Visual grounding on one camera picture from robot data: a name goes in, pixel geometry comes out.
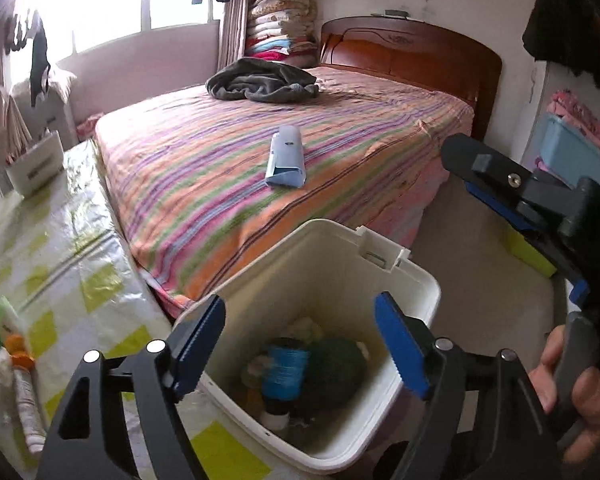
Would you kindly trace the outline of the person right hand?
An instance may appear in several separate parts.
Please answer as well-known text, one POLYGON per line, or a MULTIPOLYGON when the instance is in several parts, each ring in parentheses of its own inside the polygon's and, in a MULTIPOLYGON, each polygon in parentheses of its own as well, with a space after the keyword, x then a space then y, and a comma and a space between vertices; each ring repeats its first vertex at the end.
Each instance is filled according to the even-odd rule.
MULTIPOLYGON (((564 331, 565 326, 559 325, 550 332, 538 366, 529 373, 546 414, 550 414, 557 402, 554 371, 562 356, 564 331)), ((564 463, 574 468, 583 466, 600 449, 600 371, 597 368, 589 367, 579 376, 571 400, 584 423, 584 428, 564 453, 564 463)))

